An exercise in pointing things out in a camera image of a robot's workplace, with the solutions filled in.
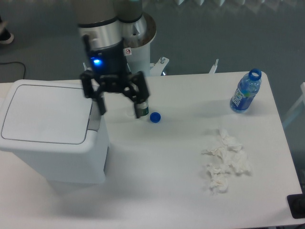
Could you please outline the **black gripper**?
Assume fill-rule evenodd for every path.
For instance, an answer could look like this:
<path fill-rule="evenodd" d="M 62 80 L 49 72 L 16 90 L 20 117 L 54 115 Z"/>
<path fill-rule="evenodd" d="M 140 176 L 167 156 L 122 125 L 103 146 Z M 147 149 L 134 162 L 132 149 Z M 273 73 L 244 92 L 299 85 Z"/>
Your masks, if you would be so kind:
<path fill-rule="evenodd" d="M 123 41 L 116 44 L 93 48 L 89 35 L 83 35 L 82 41 L 91 65 L 80 75 L 84 96 L 98 105 L 100 115 L 106 113 L 102 93 L 124 94 L 133 102 L 136 118 L 140 118 L 138 105 L 148 100 L 150 93 L 142 71 L 130 73 L 123 55 Z"/>

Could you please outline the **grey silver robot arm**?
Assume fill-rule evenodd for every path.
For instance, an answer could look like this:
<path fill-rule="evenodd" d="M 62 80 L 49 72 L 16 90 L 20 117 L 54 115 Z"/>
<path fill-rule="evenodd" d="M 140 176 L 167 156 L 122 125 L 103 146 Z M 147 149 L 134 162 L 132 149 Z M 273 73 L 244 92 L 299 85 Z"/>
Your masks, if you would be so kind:
<path fill-rule="evenodd" d="M 104 115 L 103 94 L 123 94 L 133 102 L 137 118 L 147 115 L 150 64 L 141 48 L 148 43 L 149 27 L 142 1 L 73 0 L 71 5 L 91 65 L 80 75 L 85 97 Z"/>

